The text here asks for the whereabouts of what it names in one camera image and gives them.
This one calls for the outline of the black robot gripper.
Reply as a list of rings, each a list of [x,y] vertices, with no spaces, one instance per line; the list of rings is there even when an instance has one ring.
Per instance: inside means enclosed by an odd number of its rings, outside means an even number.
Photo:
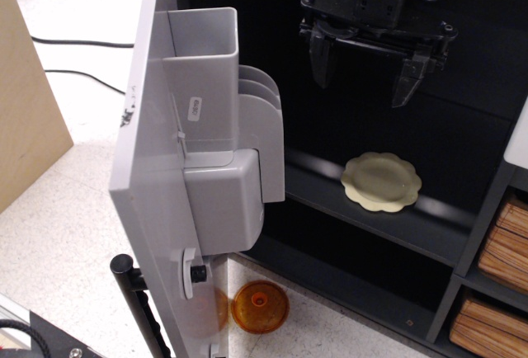
[[[412,9],[407,0],[301,0],[299,33],[309,41],[313,80],[327,88],[334,47],[367,49],[402,59],[391,106],[406,106],[427,72],[444,67],[457,30]]]

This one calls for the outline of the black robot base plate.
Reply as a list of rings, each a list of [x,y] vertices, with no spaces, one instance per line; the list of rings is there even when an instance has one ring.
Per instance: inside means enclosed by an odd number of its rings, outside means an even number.
[[[40,315],[1,294],[1,357],[101,357]]]

